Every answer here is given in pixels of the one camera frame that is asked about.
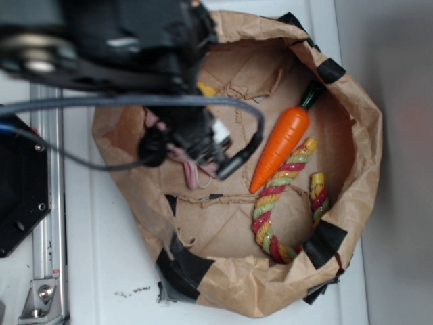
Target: pink cloth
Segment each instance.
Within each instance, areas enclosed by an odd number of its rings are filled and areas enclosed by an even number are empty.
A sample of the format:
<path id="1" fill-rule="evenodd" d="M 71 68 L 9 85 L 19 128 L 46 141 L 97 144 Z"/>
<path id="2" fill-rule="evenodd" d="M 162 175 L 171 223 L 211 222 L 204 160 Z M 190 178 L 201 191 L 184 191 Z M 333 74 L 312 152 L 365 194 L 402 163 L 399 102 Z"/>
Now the pink cloth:
<path id="1" fill-rule="evenodd" d="M 161 130 L 161 131 L 166 129 L 166 124 L 162 121 L 159 121 L 159 118 L 151 110 L 146 108 L 145 126 L 151 127 L 155 124 L 156 124 L 157 128 L 159 128 L 159 130 Z M 175 161 L 183 163 L 183 169 L 185 171 L 185 178 L 187 181 L 187 185 L 191 190 L 194 190 L 197 187 L 205 188 L 210 183 L 210 180 L 209 180 L 208 184 L 205 186 L 201 186 L 199 184 L 197 164 L 194 161 L 192 161 L 188 157 L 188 155 L 186 155 L 184 149 L 179 148 L 179 147 L 169 148 L 168 157 L 175 160 Z M 201 168 L 201 170 L 203 170 L 205 173 L 207 173 L 212 178 L 216 178 L 215 164 L 209 164 L 206 166 L 201 165 L 199 167 Z"/>

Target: orange carrot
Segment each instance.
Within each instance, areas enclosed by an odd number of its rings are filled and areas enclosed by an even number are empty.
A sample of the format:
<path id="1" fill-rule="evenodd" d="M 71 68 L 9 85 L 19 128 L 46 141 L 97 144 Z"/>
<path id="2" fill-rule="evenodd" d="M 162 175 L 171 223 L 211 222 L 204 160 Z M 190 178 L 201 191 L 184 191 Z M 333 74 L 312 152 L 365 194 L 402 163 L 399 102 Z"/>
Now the orange carrot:
<path id="1" fill-rule="evenodd" d="M 250 186 L 251 193 L 257 192 L 267 182 L 304 136 L 310 125 L 306 110 L 313 105 L 324 89 L 321 83 L 312 81 L 301 104 L 288 108 L 279 117 L 254 172 Z"/>

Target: twisted rope toy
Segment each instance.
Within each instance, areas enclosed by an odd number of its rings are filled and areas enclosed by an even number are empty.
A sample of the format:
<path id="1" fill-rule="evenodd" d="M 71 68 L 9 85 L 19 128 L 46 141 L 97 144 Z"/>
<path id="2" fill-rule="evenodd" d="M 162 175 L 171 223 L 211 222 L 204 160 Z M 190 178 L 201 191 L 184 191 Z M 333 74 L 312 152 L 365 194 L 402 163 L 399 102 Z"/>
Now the twisted rope toy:
<path id="1" fill-rule="evenodd" d="M 299 171 L 305 168 L 317 147 L 317 140 L 307 138 L 287 161 L 277 170 L 260 193 L 255 209 L 252 213 L 252 231 L 256 234 L 256 242 L 264 252 L 272 256 L 279 263 L 291 263 L 301 250 L 301 247 L 288 247 L 278 241 L 271 227 L 271 211 L 279 200 L 281 193 L 289 185 Z"/>
<path id="2" fill-rule="evenodd" d="M 254 221 L 252 231 L 256 234 L 256 242 L 262 246 L 262 250 L 272 256 L 279 263 L 291 263 L 298 253 L 302 250 L 301 246 L 289 247 L 278 241 L 273 234 L 271 227 L 271 211 L 274 209 L 276 202 L 279 200 L 281 193 L 285 190 L 299 171 L 305 168 L 305 164 L 310 161 L 317 140 L 307 138 L 303 145 L 299 146 L 287 159 L 272 179 L 268 181 L 264 190 L 260 193 L 255 209 L 253 211 Z M 324 186 L 325 178 L 322 173 L 315 173 L 311 177 L 310 200 L 311 209 L 313 210 L 314 227 L 320 221 L 320 218 L 329 209 L 329 198 Z"/>
<path id="3" fill-rule="evenodd" d="M 329 210 L 329 198 L 323 173 L 314 173 L 311 176 L 310 202 L 313 212 L 313 227 L 316 228 L 320 222 L 320 218 Z"/>

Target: brown paper bag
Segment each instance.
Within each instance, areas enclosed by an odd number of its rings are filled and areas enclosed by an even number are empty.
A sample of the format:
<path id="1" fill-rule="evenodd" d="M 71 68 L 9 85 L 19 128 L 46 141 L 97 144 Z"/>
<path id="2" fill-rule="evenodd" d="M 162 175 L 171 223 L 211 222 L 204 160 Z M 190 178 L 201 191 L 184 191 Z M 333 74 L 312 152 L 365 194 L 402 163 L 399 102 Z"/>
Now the brown paper bag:
<path id="1" fill-rule="evenodd" d="M 212 179 L 205 189 L 188 189 L 182 165 L 170 160 L 155 169 L 112 173 L 112 178 L 129 203 L 169 299 L 261 317 L 313 297 L 315 288 L 348 267 L 375 200 L 382 116 L 353 78 L 293 25 L 296 20 L 288 24 L 234 12 L 215 12 L 213 18 L 221 44 L 210 52 L 199 80 L 264 113 L 260 148 L 229 179 Z M 311 79 L 327 87 L 309 110 L 305 135 L 319 145 L 272 218 L 280 242 L 303 243 L 303 250 L 293 263 L 281 265 L 254 241 L 250 227 L 257 195 L 248 189 L 279 115 L 299 103 Z M 211 110 L 231 130 L 234 145 L 228 154 L 243 148 L 256 131 L 255 120 L 230 107 Z M 93 134 L 107 165 L 137 160 L 144 121 L 142 107 L 95 111 Z M 315 171 L 326 175 L 332 208 L 313 231 L 308 190 Z M 208 180 L 205 174 L 199 177 L 202 183 Z"/>

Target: black mount plate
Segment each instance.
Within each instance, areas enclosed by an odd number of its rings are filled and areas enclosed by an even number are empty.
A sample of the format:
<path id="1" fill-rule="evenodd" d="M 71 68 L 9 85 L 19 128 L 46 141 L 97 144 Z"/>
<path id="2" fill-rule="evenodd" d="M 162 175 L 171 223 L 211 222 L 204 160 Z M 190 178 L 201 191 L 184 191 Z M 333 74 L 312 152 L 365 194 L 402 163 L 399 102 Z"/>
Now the black mount plate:
<path id="1" fill-rule="evenodd" d="M 1 122 L 33 132 L 16 116 Z M 0 258 L 9 256 L 49 210 L 47 150 L 0 134 Z"/>

